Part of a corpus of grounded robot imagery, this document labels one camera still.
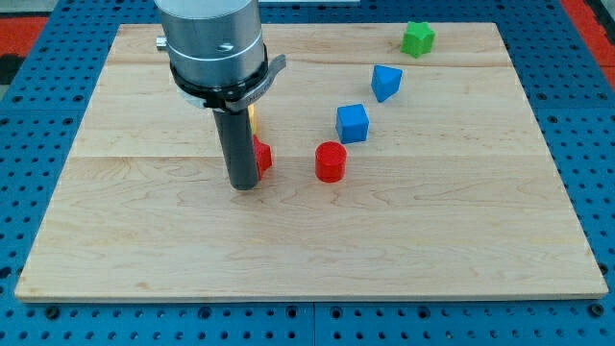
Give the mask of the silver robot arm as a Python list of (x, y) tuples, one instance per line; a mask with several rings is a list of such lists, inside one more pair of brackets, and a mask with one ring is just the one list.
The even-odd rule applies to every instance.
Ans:
[(200, 87), (228, 87), (267, 61), (258, 0), (156, 0), (170, 64)]

